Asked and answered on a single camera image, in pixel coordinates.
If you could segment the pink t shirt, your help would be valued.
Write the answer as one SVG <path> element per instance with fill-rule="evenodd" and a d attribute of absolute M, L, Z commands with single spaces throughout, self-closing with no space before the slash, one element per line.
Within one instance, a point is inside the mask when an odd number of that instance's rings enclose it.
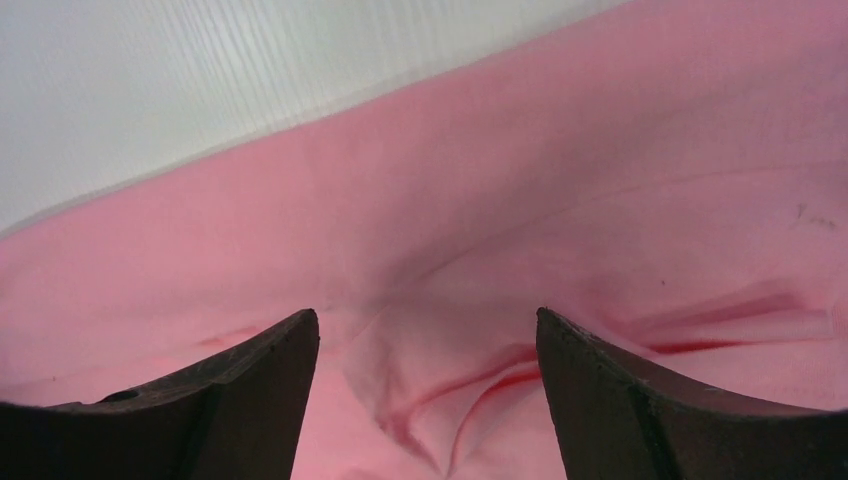
<path fill-rule="evenodd" d="M 94 401 L 309 307 L 298 479 L 560 479 L 547 305 L 847 404 L 843 1 L 5 1 L 1 396 Z"/>

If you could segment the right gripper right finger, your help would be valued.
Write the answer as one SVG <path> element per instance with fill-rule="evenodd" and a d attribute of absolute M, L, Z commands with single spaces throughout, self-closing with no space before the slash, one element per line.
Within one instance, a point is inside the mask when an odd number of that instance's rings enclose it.
<path fill-rule="evenodd" d="M 757 399 L 537 311 L 536 350 L 570 480 L 843 479 L 847 414 Z"/>

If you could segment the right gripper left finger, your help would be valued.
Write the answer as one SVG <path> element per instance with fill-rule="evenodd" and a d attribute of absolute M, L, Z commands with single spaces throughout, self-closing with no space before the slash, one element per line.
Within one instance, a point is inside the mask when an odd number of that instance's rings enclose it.
<path fill-rule="evenodd" d="M 5 479 L 287 479 L 319 350 L 311 309 L 103 400 L 3 403 Z"/>

